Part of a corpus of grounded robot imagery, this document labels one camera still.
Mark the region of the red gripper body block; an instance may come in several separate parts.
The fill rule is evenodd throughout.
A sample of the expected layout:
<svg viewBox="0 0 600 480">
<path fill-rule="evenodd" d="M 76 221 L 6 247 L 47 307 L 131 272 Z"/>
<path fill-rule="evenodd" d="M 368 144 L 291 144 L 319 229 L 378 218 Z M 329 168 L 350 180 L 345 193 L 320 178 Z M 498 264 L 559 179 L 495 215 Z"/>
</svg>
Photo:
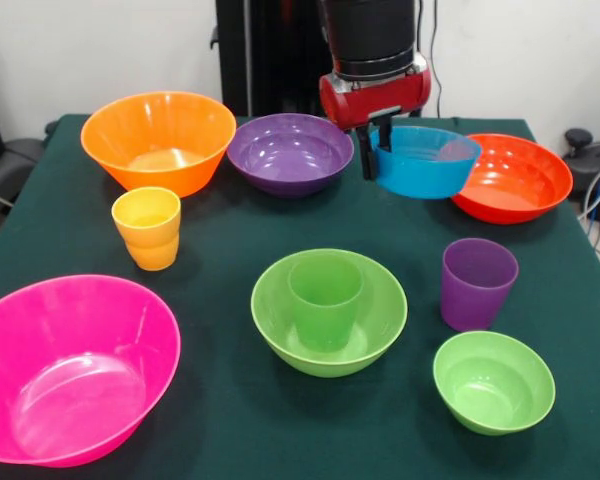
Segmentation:
<svg viewBox="0 0 600 480">
<path fill-rule="evenodd" d="M 422 72 L 355 87 L 331 73 L 319 80 L 319 95 L 328 119 L 341 130 L 367 125 L 373 118 L 409 113 L 423 107 L 431 92 L 431 73 Z"/>
</svg>

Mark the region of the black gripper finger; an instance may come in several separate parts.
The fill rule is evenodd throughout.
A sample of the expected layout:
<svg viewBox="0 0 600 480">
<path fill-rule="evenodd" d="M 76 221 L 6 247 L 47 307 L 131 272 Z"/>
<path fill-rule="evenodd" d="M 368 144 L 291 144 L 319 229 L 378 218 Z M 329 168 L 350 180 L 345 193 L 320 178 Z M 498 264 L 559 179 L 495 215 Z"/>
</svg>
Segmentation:
<svg viewBox="0 0 600 480">
<path fill-rule="evenodd" d="M 392 116 L 377 117 L 376 126 L 378 127 L 378 147 L 386 152 L 391 152 Z"/>
<path fill-rule="evenodd" d="M 363 178 L 367 181 L 374 181 L 377 175 L 377 162 L 371 146 L 368 125 L 357 128 L 357 138 L 359 142 Z"/>
</svg>

